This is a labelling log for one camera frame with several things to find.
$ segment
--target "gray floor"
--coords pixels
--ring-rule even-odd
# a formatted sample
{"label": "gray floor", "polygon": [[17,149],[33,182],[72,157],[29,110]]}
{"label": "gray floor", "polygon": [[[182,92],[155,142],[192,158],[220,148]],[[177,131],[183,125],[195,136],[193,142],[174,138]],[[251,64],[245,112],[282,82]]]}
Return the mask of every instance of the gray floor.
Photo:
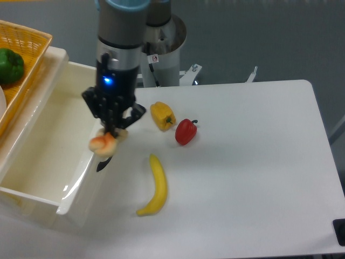
{"label": "gray floor", "polygon": [[[326,131],[345,114],[345,1],[173,0],[187,25],[181,70],[203,66],[202,84],[306,79]],[[0,19],[54,36],[70,60],[95,64],[98,13],[93,0],[0,3]],[[345,135],[332,147],[345,183]]]}

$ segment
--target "fake fruit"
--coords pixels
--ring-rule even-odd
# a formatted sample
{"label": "fake fruit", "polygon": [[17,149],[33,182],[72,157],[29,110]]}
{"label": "fake fruit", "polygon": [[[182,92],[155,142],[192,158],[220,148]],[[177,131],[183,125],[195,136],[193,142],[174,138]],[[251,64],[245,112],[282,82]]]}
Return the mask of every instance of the fake fruit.
{"label": "fake fruit", "polygon": [[178,124],[175,139],[180,145],[184,146],[194,138],[197,132],[197,127],[194,123],[197,122],[197,120],[190,121],[189,119],[184,119]]}
{"label": "fake fruit", "polygon": [[24,60],[10,49],[0,49],[0,84],[11,84],[24,74]]}
{"label": "fake fruit", "polygon": [[176,122],[172,109],[161,101],[152,104],[150,110],[154,122],[162,131],[168,130]]}
{"label": "fake fruit", "polygon": [[156,191],[149,203],[144,208],[136,211],[138,216],[156,214],[164,206],[168,196],[168,184],[164,169],[158,157],[154,154],[150,155],[150,165],[155,178]]}

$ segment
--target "black cable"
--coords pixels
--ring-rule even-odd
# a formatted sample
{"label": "black cable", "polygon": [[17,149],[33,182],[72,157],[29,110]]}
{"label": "black cable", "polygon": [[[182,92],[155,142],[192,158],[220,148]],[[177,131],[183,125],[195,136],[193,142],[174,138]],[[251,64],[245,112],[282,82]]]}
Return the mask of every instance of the black cable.
{"label": "black cable", "polygon": [[151,70],[151,72],[152,72],[153,78],[155,79],[156,86],[157,86],[157,87],[161,87],[160,82],[158,82],[158,79],[157,79],[157,77],[156,77],[156,75],[155,75],[155,73],[154,73],[155,70],[153,69],[152,63],[149,63],[149,67],[150,67],[150,70]]}

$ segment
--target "metal bracket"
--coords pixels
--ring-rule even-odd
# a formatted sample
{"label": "metal bracket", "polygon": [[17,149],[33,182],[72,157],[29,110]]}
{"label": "metal bracket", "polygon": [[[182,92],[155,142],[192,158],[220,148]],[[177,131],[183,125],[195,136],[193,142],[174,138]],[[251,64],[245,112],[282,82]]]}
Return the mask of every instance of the metal bracket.
{"label": "metal bracket", "polygon": [[202,68],[203,67],[198,64],[191,66],[185,75],[180,78],[180,86],[193,85],[196,76],[199,74]]}

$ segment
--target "red bell pepper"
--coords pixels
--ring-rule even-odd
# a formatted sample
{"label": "red bell pepper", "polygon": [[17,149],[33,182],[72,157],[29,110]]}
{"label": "red bell pepper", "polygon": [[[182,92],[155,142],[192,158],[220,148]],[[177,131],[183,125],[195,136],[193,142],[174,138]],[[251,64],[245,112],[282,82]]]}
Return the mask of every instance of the red bell pepper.
{"label": "red bell pepper", "polygon": [[180,145],[184,146],[194,138],[197,131],[194,123],[197,122],[197,120],[190,121],[189,119],[184,119],[178,124],[175,139]]}

